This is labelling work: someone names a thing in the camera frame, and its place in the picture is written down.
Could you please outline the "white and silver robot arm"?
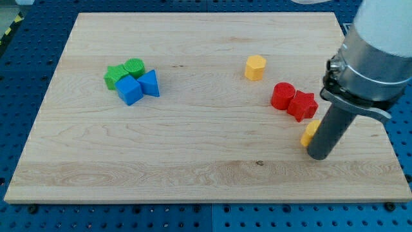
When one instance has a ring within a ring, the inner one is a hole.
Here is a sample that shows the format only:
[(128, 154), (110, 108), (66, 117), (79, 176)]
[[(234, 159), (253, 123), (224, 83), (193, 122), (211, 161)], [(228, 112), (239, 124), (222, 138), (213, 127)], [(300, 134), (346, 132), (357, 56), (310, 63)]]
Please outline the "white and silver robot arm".
[(326, 63), (324, 123), (357, 115), (382, 123), (411, 80), (411, 0), (365, 0), (337, 53)]

